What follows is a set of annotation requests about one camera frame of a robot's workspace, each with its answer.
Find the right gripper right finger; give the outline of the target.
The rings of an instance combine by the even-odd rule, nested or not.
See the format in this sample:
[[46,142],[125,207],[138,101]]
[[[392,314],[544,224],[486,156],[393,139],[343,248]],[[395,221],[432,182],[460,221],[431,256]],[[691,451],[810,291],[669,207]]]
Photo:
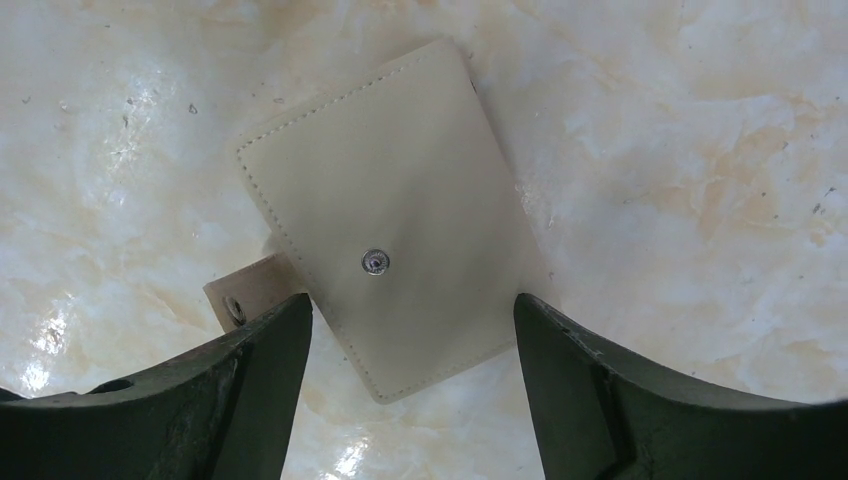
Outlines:
[[549,479],[843,479],[847,404],[802,404],[680,373],[530,294],[514,323]]

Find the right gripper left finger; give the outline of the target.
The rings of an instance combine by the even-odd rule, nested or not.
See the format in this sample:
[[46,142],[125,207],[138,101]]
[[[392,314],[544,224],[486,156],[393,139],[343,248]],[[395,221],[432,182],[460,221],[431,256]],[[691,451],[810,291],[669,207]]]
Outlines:
[[1,394],[5,479],[277,479],[312,337],[297,294],[94,390]]

